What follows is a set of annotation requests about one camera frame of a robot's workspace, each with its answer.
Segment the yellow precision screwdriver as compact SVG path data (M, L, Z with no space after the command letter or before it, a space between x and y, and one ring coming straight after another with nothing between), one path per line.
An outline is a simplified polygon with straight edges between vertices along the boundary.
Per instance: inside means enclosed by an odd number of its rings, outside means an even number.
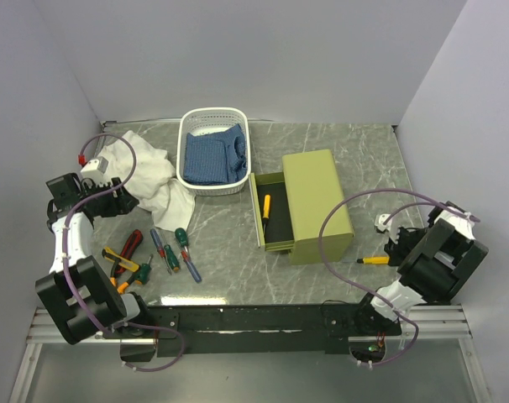
M356 259L357 264L375 264L375 265L388 265L390 258L388 256L364 257Z

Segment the white cloth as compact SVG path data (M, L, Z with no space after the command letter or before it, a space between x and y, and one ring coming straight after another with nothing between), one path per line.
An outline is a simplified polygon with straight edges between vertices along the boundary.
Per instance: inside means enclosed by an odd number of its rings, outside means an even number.
M107 175L125 180L124 186L149 212L156 227L173 232L187 229L195 208L195 196L176 178L168 152L157 149L129 130L120 140L102 148L97 155L108 160Z

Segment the olive green metal drawer box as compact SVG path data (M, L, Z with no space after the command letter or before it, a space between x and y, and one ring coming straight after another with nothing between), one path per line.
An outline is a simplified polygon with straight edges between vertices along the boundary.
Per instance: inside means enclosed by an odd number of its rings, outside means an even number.
M328 149L282 157L284 182L291 217L293 245L290 264L319 264L318 235L333 208L344 199L337 167ZM354 230L347 207L332 215L323 230L328 261L338 262L350 246Z

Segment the yellow short screwdriver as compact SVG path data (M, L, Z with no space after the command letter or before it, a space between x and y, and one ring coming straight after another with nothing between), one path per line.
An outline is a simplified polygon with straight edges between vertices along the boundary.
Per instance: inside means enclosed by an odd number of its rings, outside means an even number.
M263 211L261 218L263 234L265 234L265 230L270 220L270 205L271 205L271 195L266 194L264 196Z

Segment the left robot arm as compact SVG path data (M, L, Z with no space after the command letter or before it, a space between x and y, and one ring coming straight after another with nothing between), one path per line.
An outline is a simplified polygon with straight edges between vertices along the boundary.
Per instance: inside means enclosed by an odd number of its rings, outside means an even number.
M94 219L128 214L139 201L118 177L98 185L69 173L46 185L55 257L49 274L35 281L35 291L60 335L77 344L121 323L133 337L147 335L153 317L142 298L134 292L120 294L92 256Z

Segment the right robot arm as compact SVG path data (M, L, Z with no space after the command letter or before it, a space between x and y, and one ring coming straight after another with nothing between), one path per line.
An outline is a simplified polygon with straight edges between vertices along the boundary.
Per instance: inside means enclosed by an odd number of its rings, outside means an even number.
M353 321L365 335L385 331L416 305L450 302L489 252L473 234L470 213L451 201L432 209L425 228L398 227L395 215L377 216L375 228L388 234L384 251L398 278L360 301Z

